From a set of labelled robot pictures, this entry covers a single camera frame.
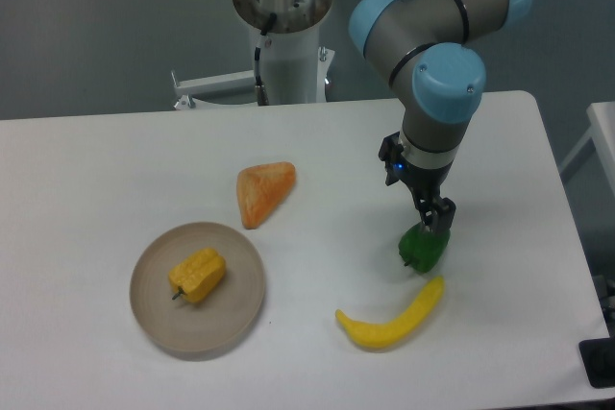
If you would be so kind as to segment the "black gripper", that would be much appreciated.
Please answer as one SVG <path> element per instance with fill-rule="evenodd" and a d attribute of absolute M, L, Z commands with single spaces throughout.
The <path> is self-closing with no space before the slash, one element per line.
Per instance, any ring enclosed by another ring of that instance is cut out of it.
<path fill-rule="evenodd" d="M 420 215 L 422 232 L 442 234 L 449 231 L 455 218 L 456 205 L 451 199 L 440 197 L 440 187 L 453 162 L 447 160 L 441 166 L 420 166 L 420 160 L 408 158 L 400 132 L 383 139 L 379 159 L 384 163 L 385 184 L 401 181 L 410 190 Z"/>

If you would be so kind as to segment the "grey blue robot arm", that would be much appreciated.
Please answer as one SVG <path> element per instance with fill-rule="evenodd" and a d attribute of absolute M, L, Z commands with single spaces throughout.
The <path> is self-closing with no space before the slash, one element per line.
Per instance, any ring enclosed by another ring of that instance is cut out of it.
<path fill-rule="evenodd" d="M 257 102 L 275 102 L 275 91 L 298 79 L 272 68 L 276 38 L 304 32 L 322 20 L 330 0 L 233 0 L 255 30 L 252 81 Z M 455 203 L 440 194 L 486 82 L 485 66 L 467 46 L 530 10 L 532 0 L 361 0 L 349 35 L 362 57 L 405 109 L 403 125 L 379 151 L 386 183 L 409 189 L 421 230 L 448 231 Z"/>

